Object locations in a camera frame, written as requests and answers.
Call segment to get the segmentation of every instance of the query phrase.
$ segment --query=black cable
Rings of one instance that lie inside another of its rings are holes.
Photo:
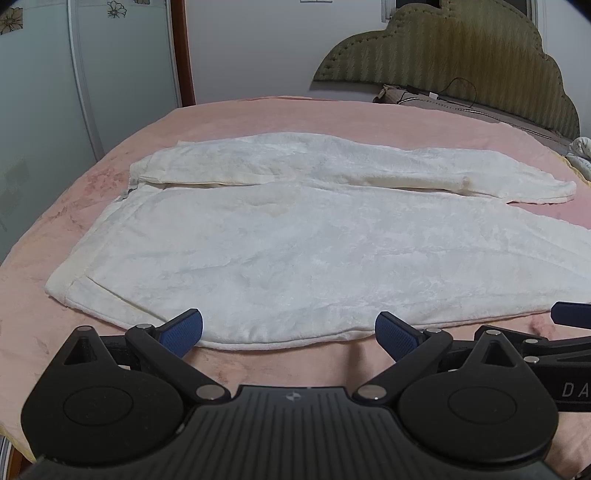
[[[441,92],[438,92],[437,95],[443,95],[445,92],[447,92],[447,89],[449,87],[451,87],[452,86],[452,83],[455,82],[456,80],[464,80],[464,82],[469,83],[470,85],[472,85],[472,88],[474,88],[474,100],[472,101],[472,103],[468,107],[468,108],[472,108],[474,106],[474,104],[476,103],[476,99],[478,98],[478,90],[476,89],[476,86],[470,80],[465,79],[464,77],[456,77],[456,78],[454,78],[451,82],[449,82],[449,84]],[[460,106],[463,106],[463,107],[466,106],[466,105],[462,105],[460,103],[452,102],[450,100],[446,100],[446,101],[448,101],[450,103],[453,103],[455,105],[460,105]]]

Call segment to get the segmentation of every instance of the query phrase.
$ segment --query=ribbed black surface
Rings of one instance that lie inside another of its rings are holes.
[[[230,403],[197,409],[159,452],[88,470],[42,460],[26,480],[557,480],[538,463],[477,472],[425,454],[385,408],[342,388],[243,387]]]

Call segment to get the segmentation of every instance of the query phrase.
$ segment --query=pink bedsheet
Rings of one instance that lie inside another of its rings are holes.
[[[0,434],[6,434],[30,459],[20,428],[28,393],[65,338],[78,325],[102,335],[120,330],[49,298],[43,288],[105,206],[126,187],[129,165],[178,140],[202,141],[275,131],[337,135],[400,148],[491,149],[577,182],[574,200],[562,205],[526,205],[543,215],[591,229],[591,189],[555,153],[505,124],[489,124],[447,112],[410,106],[332,102],[296,98],[237,100],[178,109],[113,149],[79,178],[13,247],[0,267]],[[584,335],[584,330],[554,326],[536,315],[496,323],[548,336]],[[477,328],[450,329],[470,339]],[[187,361],[227,385],[345,385],[353,389],[392,361],[374,338],[314,345],[276,352],[221,352],[193,349]],[[591,463],[591,414],[562,414],[548,462],[565,478]]]

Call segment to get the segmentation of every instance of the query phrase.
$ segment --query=green headboard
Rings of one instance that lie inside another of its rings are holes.
[[[316,81],[410,85],[475,100],[565,137],[579,136],[579,117],[560,69],[542,50],[535,25],[502,0],[441,0],[441,8],[408,4],[385,30],[353,35],[324,58]]]

